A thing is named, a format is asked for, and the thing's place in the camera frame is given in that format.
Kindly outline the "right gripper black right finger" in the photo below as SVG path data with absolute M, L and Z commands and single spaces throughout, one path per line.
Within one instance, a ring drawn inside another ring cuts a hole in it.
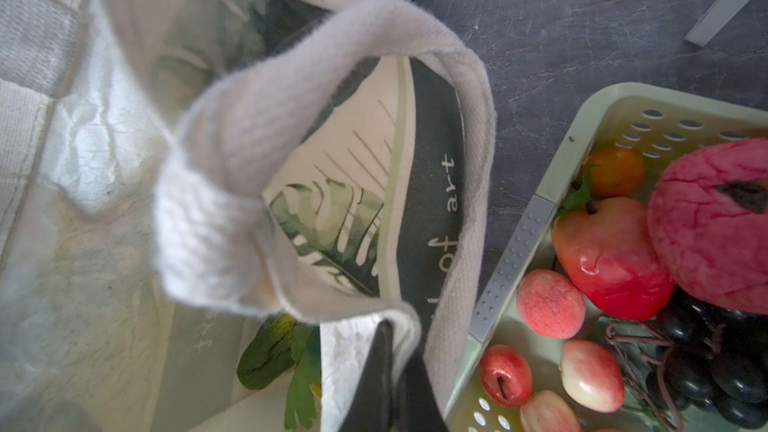
M 398 382 L 397 430 L 401 432 L 448 431 L 419 350 L 409 359 Z

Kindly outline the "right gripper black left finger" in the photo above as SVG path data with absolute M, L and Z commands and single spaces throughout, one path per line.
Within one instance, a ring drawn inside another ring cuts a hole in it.
M 386 432 L 393 400 L 393 326 L 378 324 L 341 432 Z

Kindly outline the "green leafy vegetable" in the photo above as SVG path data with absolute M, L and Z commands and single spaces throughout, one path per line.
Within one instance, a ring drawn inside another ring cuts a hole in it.
M 310 429 L 319 417 L 322 398 L 320 329 L 288 314 L 266 319 L 242 353 L 236 374 L 248 390 L 263 390 L 290 372 L 283 426 Z

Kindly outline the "cream canvas grocery bag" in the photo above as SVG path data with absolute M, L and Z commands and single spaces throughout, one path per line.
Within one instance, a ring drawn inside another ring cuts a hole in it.
M 406 0 L 1 0 L 1 427 L 288 431 L 266 319 L 320 329 L 340 431 L 378 324 L 445 415 L 496 113 Z

